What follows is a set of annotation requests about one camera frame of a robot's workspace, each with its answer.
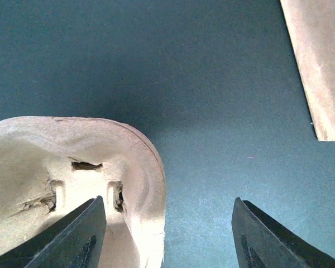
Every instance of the dark green table surface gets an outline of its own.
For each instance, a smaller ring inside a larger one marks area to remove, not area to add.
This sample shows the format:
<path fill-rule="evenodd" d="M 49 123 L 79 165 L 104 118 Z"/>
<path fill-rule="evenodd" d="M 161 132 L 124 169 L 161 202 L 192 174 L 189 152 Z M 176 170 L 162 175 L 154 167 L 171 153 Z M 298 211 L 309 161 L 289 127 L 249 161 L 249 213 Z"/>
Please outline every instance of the dark green table surface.
<path fill-rule="evenodd" d="M 247 199 L 335 257 L 335 142 L 318 142 L 273 0 L 0 1 L 0 120 L 102 117 L 156 145 L 165 268 L 237 267 Z"/>

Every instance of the cardboard piece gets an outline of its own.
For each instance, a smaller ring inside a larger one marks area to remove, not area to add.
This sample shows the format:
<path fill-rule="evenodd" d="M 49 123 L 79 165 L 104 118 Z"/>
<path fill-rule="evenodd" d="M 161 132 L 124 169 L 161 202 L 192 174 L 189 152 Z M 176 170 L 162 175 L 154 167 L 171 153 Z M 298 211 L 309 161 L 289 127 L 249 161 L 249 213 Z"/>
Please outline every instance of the cardboard piece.
<path fill-rule="evenodd" d="M 281 5 L 318 140 L 335 141 L 335 1 Z"/>
<path fill-rule="evenodd" d="M 160 267 L 165 175 L 142 133 L 96 118 L 0 122 L 0 255 L 98 195 L 107 216 L 99 267 Z"/>

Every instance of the black plastic object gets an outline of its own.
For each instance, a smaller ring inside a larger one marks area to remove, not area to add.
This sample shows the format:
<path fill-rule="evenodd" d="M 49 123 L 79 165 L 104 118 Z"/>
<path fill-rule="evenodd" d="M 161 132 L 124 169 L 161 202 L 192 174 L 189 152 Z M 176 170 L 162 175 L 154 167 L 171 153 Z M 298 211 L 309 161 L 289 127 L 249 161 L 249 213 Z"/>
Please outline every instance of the black plastic object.
<path fill-rule="evenodd" d="M 101 196 L 0 256 L 0 267 L 93 268 L 101 255 L 106 215 Z"/>
<path fill-rule="evenodd" d="M 306 243 L 249 201 L 236 198 L 232 231 L 240 268 L 335 268 L 335 259 Z"/>

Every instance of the dark tabletop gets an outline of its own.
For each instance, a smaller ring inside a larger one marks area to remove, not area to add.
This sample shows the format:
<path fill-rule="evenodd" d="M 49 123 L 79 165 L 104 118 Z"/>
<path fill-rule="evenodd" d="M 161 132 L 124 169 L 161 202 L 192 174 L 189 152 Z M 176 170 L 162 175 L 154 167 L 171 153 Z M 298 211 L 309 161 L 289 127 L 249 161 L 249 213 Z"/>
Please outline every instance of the dark tabletop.
<path fill-rule="evenodd" d="M 0 1 L 0 120 L 101 117 L 157 147 L 165 268 L 237 267 L 247 199 L 335 258 L 335 142 L 318 142 L 277 0 Z"/>

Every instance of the brown cardboard strip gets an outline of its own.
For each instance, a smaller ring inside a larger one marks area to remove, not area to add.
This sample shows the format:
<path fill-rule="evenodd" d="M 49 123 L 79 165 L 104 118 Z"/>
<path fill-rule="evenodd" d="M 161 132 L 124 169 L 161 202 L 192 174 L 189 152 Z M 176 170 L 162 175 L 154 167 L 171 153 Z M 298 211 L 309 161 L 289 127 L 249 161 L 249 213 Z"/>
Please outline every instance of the brown cardboard strip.
<path fill-rule="evenodd" d="M 315 132 L 335 141 L 335 0 L 281 0 Z"/>

